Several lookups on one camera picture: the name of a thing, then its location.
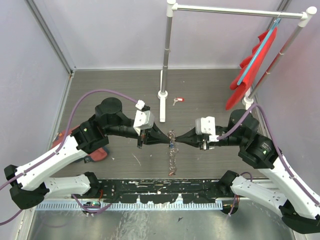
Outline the metal disc with keyrings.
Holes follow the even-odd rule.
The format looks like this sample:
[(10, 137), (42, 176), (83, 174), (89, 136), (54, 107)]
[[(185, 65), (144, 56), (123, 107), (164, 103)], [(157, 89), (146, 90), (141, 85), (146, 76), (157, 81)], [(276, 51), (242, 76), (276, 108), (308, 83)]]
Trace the metal disc with keyrings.
[(170, 143), (174, 144), (174, 148), (170, 148), (169, 146), (169, 173), (168, 176), (172, 177), (176, 174), (177, 171), (177, 164), (176, 164), (176, 155), (179, 152), (179, 150), (176, 148), (176, 135), (173, 130), (170, 130), (167, 133), (167, 136), (170, 138)]

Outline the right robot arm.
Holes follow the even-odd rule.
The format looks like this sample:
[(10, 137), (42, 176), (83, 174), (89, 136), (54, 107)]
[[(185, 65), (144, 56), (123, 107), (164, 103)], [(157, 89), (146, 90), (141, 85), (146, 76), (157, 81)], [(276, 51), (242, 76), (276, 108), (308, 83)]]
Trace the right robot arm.
[(215, 126), (213, 117), (198, 118), (195, 127), (176, 137), (201, 150), (238, 146), (238, 156), (277, 187), (272, 191), (228, 170), (218, 181), (225, 197), (233, 194), (249, 198), (280, 216), (300, 234), (320, 231), (320, 197), (297, 175), (272, 139), (258, 133), (259, 121), (245, 109), (231, 112), (226, 127)]

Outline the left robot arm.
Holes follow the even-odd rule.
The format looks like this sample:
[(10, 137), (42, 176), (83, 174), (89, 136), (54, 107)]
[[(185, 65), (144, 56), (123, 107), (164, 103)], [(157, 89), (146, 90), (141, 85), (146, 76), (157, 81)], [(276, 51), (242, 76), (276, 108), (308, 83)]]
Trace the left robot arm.
[(7, 166), (4, 174), (11, 185), (9, 192), (13, 202), (26, 210), (47, 197), (97, 197), (101, 185), (93, 172), (73, 177), (54, 178), (53, 175), (108, 145), (109, 136), (136, 139), (138, 148), (169, 144), (170, 139), (155, 124), (150, 108), (141, 100), (136, 107), (135, 118), (130, 119), (123, 114), (118, 98), (106, 98), (95, 107), (94, 115), (74, 128), (59, 145), (25, 165)]

